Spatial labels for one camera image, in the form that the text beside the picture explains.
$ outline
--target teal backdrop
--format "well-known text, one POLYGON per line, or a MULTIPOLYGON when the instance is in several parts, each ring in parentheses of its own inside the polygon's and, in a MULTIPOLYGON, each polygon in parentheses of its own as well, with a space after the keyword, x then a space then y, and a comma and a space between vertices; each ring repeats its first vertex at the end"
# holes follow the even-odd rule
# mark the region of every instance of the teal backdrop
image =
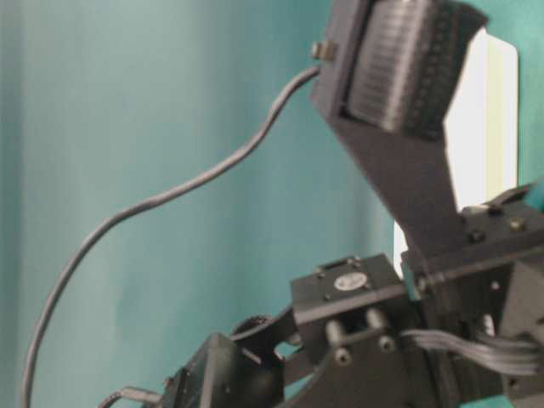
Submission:
MULTIPOLYGON (((544 3, 472 3, 521 53, 521 181, 530 181, 544 171, 544 3)), ((18 400, 32 327, 83 237, 244 143, 312 64, 330 5, 0 2, 1 406, 18 400)), ((391 255, 392 231, 307 87, 246 162, 121 225, 89 254, 45 338, 35 406, 95 406, 129 384, 160 390, 207 334, 278 312, 289 280, 315 264, 391 255)))

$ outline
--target robotic arm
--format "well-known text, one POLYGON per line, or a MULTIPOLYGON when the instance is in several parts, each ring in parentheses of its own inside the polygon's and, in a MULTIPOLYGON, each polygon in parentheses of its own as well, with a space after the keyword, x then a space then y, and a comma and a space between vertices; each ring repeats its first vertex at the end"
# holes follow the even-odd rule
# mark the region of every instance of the robotic arm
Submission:
POLYGON ((458 213, 445 155, 442 121, 485 22, 451 1, 334 2, 312 100, 403 228, 405 281, 384 256, 318 266, 276 318, 210 336, 164 408, 544 406, 544 215, 529 187, 458 213), (298 351, 276 355, 293 338, 298 351))

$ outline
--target bolt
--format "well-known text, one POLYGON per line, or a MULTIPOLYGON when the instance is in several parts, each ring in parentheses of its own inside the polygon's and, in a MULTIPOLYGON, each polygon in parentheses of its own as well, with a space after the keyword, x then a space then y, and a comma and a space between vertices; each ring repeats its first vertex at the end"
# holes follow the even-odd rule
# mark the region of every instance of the bolt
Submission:
POLYGON ((321 55, 321 50, 323 49, 323 43, 322 42, 314 42, 312 44, 312 58, 315 60, 318 60, 321 55))
POLYGON ((521 217, 514 217, 508 220, 508 225, 510 225, 511 231, 521 232, 521 231, 525 231, 525 227, 527 226, 527 223, 521 217))
POLYGON ((312 44, 312 57, 315 60, 332 61, 337 52, 337 46, 334 42, 314 42, 312 44))
POLYGON ((347 367, 353 362, 353 358, 349 350, 345 347, 337 348, 334 352, 334 360, 341 367, 347 367))
POLYGON ((473 244, 481 242, 485 240, 485 232, 481 229, 473 229, 468 234, 468 240, 471 241, 473 244))
POLYGON ((360 258, 350 258, 348 259, 348 264, 351 265, 353 269, 360 269, 361 267, 360 258))
POLYGON ((390 336, 381 336, 378 344, 384 353, 393 353, 397 349, 397 345, 390 336))

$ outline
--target gray cable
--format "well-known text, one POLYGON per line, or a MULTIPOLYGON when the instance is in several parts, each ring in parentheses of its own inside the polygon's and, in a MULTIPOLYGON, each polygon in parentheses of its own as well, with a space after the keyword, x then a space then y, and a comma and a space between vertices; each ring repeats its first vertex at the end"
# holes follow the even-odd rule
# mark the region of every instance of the gray cable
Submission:
POLYGON ((249 139, 246 144, 244 144, 231 156, 227 157, 216 166, 198 175, 192 180, 181 184, 180 186, 174 187, 158 195, 154 195, 147 200, 141 201, 134 207, 122 210, 112 218, 106 219, 95 231, 88 235, 88 237, 85 239, 85 241, 83 241, 82 245, 76 251, 75 255, 70 259, 68 264, 60 273, 59 279, 57 280, 57 283, 55 284, 53 290, 49 293, 47 301, 43 307, 42 314, 40 315, 40 318, 36 323, 31 344, 26 354, 26 362, 23 370, 20 402, 21 408, 30 408, 31 406, 32 385, 34 381, 34 372, 36 370, 37 356, 40 345, 42 343, 43 335, 48 328, 48 324, 51 320, 54 308, 59 301, 60 296, 62 295, 62 292, 64 291, 66 285, 68 284, 68 281, 75 272, 77 266, 80 264, 83 258, 85 258, 85 255, 87 255, 91 248, 93 248, 94 244, 96 244, 96 242, 109 230, 111 230, 113 227, 126 220, 127 218, 131 218, 137 214, 149 211, 153 208, 157 208, 162 204, 165 204, 177 197, 182 196, 183 194, 186 194, 198 187, 201 187, 202 185, 225 173, 231 167, 245 159, 263 141, 291 95, 294 94, 310 79, 317 76, 319 74, 319 70, 319 66, 314 66, 295 76, 281 90, 280 94, 272 104, 272 107, 270 108, 269 113, 261 128, 249 139))
POLYGON ((98 408, 111 408, 119 400, 142 402, 144 404, 157 407, 162 401, 162 396, 145 389, 125 387, 113 394, 108 395, 99 404, 98 408))
POLYGON ((401 333, 428 351, 457 353, 492 371, 511 376, 534 376, 542 365, 541 349, 535 343, 494 337, 495 341, 476 343, 445 331, 408 330, 401 333))

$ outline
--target white sticker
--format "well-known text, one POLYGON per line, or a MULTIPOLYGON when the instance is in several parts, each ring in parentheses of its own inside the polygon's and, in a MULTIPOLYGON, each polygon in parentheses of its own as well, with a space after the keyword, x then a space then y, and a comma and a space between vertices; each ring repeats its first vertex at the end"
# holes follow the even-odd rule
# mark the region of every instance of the white sticker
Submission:
POLYGON ((367 281, 368 278, 365 274, 352 272, 337 278, 334 282, 334 287, 342 292, 354 291, 355 289, 360 289, 366 285, 367 281))

